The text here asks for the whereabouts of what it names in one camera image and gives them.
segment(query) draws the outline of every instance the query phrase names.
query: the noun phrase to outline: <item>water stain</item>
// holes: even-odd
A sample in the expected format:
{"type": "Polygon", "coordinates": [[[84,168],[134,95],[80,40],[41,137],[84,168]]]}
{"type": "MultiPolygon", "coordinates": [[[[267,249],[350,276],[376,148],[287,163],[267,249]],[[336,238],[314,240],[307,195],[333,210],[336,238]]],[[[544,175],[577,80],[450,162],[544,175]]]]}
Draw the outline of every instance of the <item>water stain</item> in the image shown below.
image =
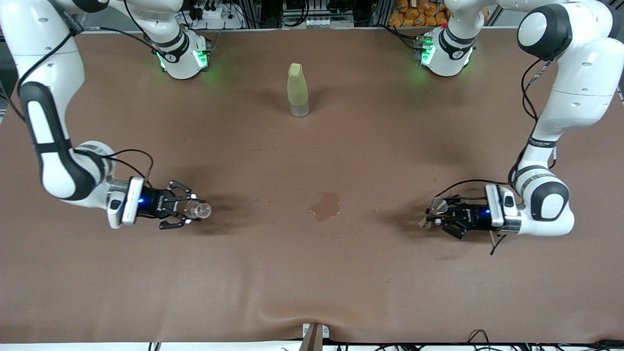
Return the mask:
{"type": "Polygon", "coordinates": [[[317,222],[322,222],[340,213],[340,198],[337,193],[324,191],[318,195],[321,200],[308,209],[314,214],[317,222]]]}

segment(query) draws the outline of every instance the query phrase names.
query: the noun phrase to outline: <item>yellow bottle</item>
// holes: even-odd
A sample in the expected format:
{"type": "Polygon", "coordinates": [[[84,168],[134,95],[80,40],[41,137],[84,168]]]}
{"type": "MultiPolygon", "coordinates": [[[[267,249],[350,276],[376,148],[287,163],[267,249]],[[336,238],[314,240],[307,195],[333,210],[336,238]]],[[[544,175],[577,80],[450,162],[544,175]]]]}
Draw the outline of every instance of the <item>yellow bottle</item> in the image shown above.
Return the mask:
{"type": "Polygon", "coordinates": [[[301,64],[292,63],[288,69],[288,101],[290,112],[295,117],[305,117],[310,112],[308,85],[301,64]]]}

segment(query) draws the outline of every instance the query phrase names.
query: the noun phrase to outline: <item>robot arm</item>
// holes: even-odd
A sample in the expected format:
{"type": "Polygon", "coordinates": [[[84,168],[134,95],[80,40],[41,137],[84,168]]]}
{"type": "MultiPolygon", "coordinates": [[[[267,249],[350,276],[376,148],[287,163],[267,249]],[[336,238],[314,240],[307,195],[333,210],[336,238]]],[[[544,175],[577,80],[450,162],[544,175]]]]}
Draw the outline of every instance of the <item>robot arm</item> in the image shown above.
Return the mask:
{"type": "Polygon", "coordinates": [[[428,53],[419,53],[420,62],[439,76],[455,76],[468,64],[474,41],[484,25],[485,17],[481,12],[484,7],[498,4],[506,10],[528,12],[540,6],[567,1],[447,0],[444,4],[453,15],[446,27],[437,27],[424,35],[432,38],[432,45],[428,53]]]}
{"type": "MultiPolygon", "coordinates": [[[[72,147],[65,112],[85,76],[82,59],[70,35],[75,33],[69,29],[65,15],[87,7],[88,3],[94,9],[103,3],[98,0],[66,3],[67,0],[0,2],[2,31],[21,78],[18,95],[39,159],[41,184],[50,195],[64,202],[106,210],[113,228],[134,224],[138,215],[160,219],[162,229],[181,227],[190,219],[201,218],[205,211],[195,213],[194,217],[176,212],[180,201],[197,198],[183,185],[172,182],[166,189],[154,189],[144,186],[145,179],[141,177],[129,181],[115,179],[115,162],[107,158],[113,153],[109,146],[88,141],[72,147]],[[62,42],[65,44],[36,66],[62,42]],[[184,195],[174,196],[175,188],[182,189],[184,195]],[[178,222],[170,224],[165,220],[167,217],[176,217],[178,222]]],[[[195,200],[190,208],[205,210],[207,204],[202,203],[195,200]]]]}
{"type": "Polygon", "coordinates": [[[460,239],[472,229],[537,236],[569,233],[574,225],[570,190],[549,171],[548,160],[564,132],[588,127],[607,111],[624,66],[624,44],[615,35],[609,9],[597,1],[531,11],[519,27],[519,45],[544,61],[557,61],[558,73],[512,170],[511,185],[522,202],[516,205],[511,190],[490,184],[485,187],[487,205],[450,198],[448,208],[429,211],[427,219],[460,239]]]}
{"type": "Polygon", "coordinates": [[[182,0],[111,0],[110,7],[130,18],[154,45],[160,65],[176,79],[188,79],[208,69],[210,41],[183,31],[174,14],[182,0]]]}

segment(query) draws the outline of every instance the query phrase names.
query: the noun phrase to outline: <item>green led light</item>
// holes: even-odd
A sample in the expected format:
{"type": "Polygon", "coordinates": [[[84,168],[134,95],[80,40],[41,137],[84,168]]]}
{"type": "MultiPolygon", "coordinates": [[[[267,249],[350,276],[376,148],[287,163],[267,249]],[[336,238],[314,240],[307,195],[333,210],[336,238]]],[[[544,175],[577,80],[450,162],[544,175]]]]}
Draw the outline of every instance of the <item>green led light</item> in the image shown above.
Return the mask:
{"type": "Polygon", "coordinates": [[[470,51],[468,51],[468,53],[466,54],[466,61],[464,61],[464,66],[466,66],[470,61],[470,54],[472,54],[472,49],[470,49],[470,51]]]}
{"type": "Polygon", "coordinates": [[[206,54],[203,51],[197,52],[196,50],[193,50],[193,56],[195,56],[195,60],[197,60],[197,64],[200,67],[206,67],[206,54]]]}
{"type": "Polygon", "coordinates": [[[156,53],[156,56],[158,56],[158,60],[160,61],[160,67],[162,67],[162,69],[166,69],[165,68],[165,63],[162,62],[162,57],[160,57],[160,54],[156,53]]]}
{"type": "Polygon", "coordinates": [[[422,53],[422,64],[430,64],[431,63],[431,58],[433,57],[433,54],[436,52],[436,47],[433,44],[429,45],[429,48],[422,53]]]}

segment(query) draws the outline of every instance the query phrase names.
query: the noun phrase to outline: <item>table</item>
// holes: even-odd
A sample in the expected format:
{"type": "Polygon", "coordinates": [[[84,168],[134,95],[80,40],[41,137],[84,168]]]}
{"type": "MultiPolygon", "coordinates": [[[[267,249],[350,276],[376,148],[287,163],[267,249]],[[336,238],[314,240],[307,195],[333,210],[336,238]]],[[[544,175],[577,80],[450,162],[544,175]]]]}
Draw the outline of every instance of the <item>table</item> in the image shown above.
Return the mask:
{"type": "MultiPolygon", "coordinates": [[[[519,79],[533,57],[514,31],[485,30],[451,78],[417,69],[382,30],[225,33],[210,72],[187,81],[123,36],[77,43],[87,79],[67,111],[74,145],[150,152],[154,185],[189,185],[213,215],[111,230],[103,211],[44,191],[27,130],[8,114],[0,342],[292,339],[305,322],[348,342],[463,342],[473,329],[493,342],[624,338],[618,101],[559,143],[571,234],[509,237],[489,256],[486,233],[459,241],[417,226],[453,182],[505,180],[530,133],[519,79]],[[303,119],[286,99],[291,62],[310,89],[303,119]],[[317,222],[322,192],[339,214],[317,222]]],[[[555,71],[530,90],[540,110],[555,71]]]]}

